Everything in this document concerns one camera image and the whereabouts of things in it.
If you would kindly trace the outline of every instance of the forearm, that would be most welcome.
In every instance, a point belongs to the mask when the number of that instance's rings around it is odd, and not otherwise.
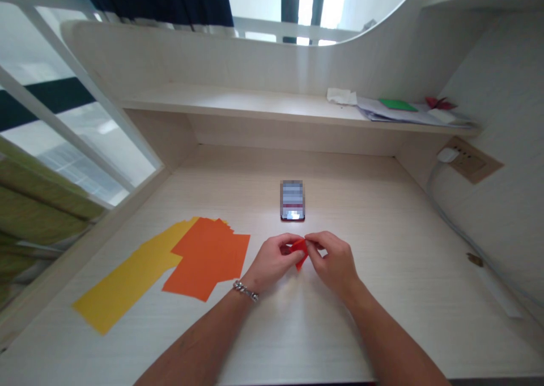
[[[380,384],[450,385],[425,351],[362,283],[354,286],[345,303],[359,328]]]
[[[135,386],[213,385],[253,301],[229,291],[138,379]]]

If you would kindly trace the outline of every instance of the electrical outlet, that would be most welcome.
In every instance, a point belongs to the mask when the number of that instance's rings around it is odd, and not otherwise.
[[[449,165],[473,184],[477,184],[504,166],[501,162],[458,137],[450,139],[444,146],[444,148],[446,147],[459,152],[459,155]]]

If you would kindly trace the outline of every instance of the cable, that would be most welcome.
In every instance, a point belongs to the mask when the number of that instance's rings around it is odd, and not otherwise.
[[[474,240],[472,240],[470,238],[470,236],[468,234],[466,234],[465,232],[463,232],[463,230],[461,230],[459,227],[457,227],[449,218],[448,216],[446,215],[446,213],[442,210],[442,208],[440,207],[440,205],[436,202],[434,196],[432,195],[432,183],[436,177],[436,174],[438,173],[439,169],[441,168],[441,166],[444,164],[444,162],[441,162],[439,161],[435,166],[434,168],[432,169],[431,171],[431,174],[429,175],[429,179],[427,180],[427,188],[426,188],[426,191],[427,191],[427,194],[429,196],[429,199],[431,200],[431,203],[432,203],[432,207],[435,208],[435,210],[438,212],[438,214],[440,215],[440,217],[446,222],[446,224],[451,227],[455,233],[457,233],[458,235],[460,235],[473,249],[474,251],[476,251],[476,254],[483,260],[486,262],[486,264],[488,265],[488,267],[493,270],[495,272],[496,275],[499,276],[500,279],[502,279],[506,284],[508,284],[509,286],[511,286],[514,290],[516,290],[517,292],[519,292],[521,295],[527,297],[529,300],[531,300],[534,304],[536,304],[537,306],[541,307],[541,308],[544,308],[544,302],[536,299],[535,297],[533,297],[531,294],[529,294],[527,291],[525,291],[524,289],[522,289],[518,284],[514,283],[514,281],[512,281],[510,278],[508,278],[506,275],[504,275],[496,266],[495,264],[490,260],[490,258],[486,255],[486,253],[482,250],[482,248],[476,244],[474,242]]]

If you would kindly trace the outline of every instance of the chain bracelet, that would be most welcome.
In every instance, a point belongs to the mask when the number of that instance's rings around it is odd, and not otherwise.
[[[248,288],[240,282],[240,280],[234,281],[232,288],[234,288],[238,292],[241,292],[242,294],[249,296],[253,302],[259,301],[259,295],[256,292],[249,291]]]

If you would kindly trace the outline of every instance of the smartphone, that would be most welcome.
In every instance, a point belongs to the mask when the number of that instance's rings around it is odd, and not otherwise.
[[[306,217],[304,185],[302,184],[302,181],[281,181],[279,194],[279,213],[282,220],[297,220],[302,222]]]

